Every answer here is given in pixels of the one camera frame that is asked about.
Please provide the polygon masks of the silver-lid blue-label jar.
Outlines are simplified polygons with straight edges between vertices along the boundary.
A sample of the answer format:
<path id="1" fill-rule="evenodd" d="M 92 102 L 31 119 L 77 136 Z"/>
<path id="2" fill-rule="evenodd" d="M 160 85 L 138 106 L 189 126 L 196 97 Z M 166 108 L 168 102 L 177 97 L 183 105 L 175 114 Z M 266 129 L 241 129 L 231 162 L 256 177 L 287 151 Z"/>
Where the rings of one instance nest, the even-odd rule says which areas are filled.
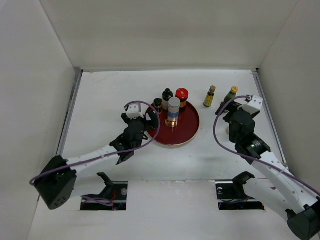
<path id="1" fill-rule="evenodd" d="M 174 128 L 178 124 L 181 101 L 177 97 L 171 97 L 168 101 L 167 124 Z"/>

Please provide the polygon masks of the red-lid chili sauce jar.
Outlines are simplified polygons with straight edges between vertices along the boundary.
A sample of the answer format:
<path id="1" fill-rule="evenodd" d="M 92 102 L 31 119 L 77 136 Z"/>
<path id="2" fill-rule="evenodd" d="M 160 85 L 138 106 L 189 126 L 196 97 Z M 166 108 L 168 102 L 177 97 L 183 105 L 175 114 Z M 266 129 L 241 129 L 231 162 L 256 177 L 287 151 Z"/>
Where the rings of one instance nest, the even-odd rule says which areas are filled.
<path id="1" fill-rule="evenodd" d="M 178 88 L 175 92 L 175 96 L 180 100 L 180 110 L 184 111 L 187 107 L 189 91 L 186 88 Z"/>

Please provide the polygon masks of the green-label red sauce bottle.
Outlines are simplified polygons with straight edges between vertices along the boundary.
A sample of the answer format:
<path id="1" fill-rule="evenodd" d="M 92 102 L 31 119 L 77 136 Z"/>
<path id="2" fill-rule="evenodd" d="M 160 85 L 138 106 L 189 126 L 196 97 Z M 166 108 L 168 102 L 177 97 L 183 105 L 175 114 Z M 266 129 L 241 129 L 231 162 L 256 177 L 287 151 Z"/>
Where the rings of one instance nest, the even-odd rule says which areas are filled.
<path id="1" fill-rule="evenodd" d="M 235 98 L 238 91 L 239 91 L 239 88 L 237 86 L 232 86 L 229 93 L 225 96 L 223 102 L 227 103 L 229 100 Z"/>

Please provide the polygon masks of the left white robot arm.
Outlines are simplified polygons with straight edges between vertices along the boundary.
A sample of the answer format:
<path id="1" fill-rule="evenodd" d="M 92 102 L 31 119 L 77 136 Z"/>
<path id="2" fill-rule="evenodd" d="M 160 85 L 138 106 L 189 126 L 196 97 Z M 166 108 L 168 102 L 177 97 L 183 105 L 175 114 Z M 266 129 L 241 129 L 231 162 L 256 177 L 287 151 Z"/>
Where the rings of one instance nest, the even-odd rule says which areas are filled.
<path id="1" fill-rule="evenodd" d="M 148 144 L 151 140 L 146 136 L 149 130 L 157 130 L 158 115 L 149 110 L 145 115 L 136 118 L 127 113 L 121 116 L 127 127 L 123 133 L 107 146 L 91 153 L 64 159 L 61 155 L 53 157 L 42 172 L 31 180 L 49 210 L 64 205 L 75 193 L 76 183 L 90 175 L 98 175 L 104 182 L 95 187 L 96 195 L 90 193 L 86 199 L 108 199 L 112 195 L 113 182 L 104 173 L 108 164 L 122 164 L 134 156 L 135 151 Z"/>

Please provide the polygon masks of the black-top white salt grinder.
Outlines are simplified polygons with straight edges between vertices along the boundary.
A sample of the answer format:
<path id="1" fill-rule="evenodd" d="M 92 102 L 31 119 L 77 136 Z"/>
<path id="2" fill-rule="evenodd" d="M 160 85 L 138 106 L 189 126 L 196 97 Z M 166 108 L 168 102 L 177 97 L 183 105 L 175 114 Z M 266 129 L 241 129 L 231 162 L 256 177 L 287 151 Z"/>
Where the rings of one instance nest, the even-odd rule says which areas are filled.
<path id="1" fill-rule="evenodd" d="M 162 108 L 167 111 L 169 107 L 169 100 L 173 97 L 173 92 L 166 88 L 162 93 Z"/>

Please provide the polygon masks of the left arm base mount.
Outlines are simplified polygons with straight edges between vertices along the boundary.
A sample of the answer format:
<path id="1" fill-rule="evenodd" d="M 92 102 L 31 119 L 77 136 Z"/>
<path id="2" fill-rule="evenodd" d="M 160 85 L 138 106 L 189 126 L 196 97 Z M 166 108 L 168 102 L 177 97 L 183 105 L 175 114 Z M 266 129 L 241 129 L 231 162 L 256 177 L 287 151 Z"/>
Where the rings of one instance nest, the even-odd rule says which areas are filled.
<path id="1" fill-rule="evenodd" d="M 104 172 L 97 175 L 102 178 L 104 188 L 99 194 L 87 194 L 81 197 L 81 211 L 126 211 L 128 197 L 127 181 L 112 181 Z"/>

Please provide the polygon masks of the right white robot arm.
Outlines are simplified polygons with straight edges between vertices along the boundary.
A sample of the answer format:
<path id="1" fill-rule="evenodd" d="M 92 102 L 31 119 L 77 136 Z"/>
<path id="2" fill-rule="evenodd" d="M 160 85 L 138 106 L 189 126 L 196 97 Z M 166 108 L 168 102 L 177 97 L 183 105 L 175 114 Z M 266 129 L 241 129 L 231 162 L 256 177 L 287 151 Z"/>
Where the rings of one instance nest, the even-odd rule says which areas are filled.
<path id="1" fill-rule="evenodd" d="M 238 198 L 252 197 L 267 205 L 282 219 L 291 232 L 300 240 L 310 240 L 320 232 L 320 193 L 296 178 L 284 166 L 271 148 L 255 134 L 256 117 L 262 108 L 263 100 L 257 96 L 246 96 L 245 104 L 230 99 L 222 102 L 216 112 L 228 123 L 228 139 L 234 150 L 224 150 L 240 156 L 262 173 L 273 185 L 260 183 L 257 178 L 243 172 L 232 181 L 232 192 Z"/>

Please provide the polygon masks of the black-cap pepper shaker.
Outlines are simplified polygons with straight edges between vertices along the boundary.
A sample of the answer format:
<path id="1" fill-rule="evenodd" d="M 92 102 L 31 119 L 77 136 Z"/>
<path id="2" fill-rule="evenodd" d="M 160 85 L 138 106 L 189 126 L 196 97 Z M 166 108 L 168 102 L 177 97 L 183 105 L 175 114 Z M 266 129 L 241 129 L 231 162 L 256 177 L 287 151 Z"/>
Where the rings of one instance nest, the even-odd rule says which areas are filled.
<path id="1" fill-rule="evenodd" d="M 157 113 L 160 115 L 162 113 L 162 99 L 155 98 L 153 101 L 153 106 L 156 109 Z"/>

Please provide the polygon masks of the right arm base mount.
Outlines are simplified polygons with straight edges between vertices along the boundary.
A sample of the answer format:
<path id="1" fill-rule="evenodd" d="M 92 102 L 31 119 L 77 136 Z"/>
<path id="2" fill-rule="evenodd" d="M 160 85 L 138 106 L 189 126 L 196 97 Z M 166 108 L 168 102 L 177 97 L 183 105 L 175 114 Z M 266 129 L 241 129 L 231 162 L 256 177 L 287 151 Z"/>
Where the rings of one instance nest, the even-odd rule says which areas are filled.
<path id="1" fill-rule="evenodd" d="M 253 174 L 245 171 L 233 179 L 215 181 L 218 209 L 220 211 L 264 211 L 264 204 L 246 195 L 244 191 L 244 185 L 254 177 Z"/>

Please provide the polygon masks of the white-lid dark spice jar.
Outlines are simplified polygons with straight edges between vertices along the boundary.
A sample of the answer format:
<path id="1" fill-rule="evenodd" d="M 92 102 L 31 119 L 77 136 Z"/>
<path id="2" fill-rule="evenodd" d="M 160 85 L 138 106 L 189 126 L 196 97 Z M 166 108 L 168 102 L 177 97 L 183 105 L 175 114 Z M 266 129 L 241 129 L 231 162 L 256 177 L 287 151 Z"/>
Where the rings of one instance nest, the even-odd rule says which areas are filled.
<path id="1" fill-rule="evenodd" d="M 156 130 L 159 127 L 158 116 L 158 113 L 156 111 L 153 111 L 152 109 L 149 109 L 146 112 L 144 120 L 147 131 Z"/>

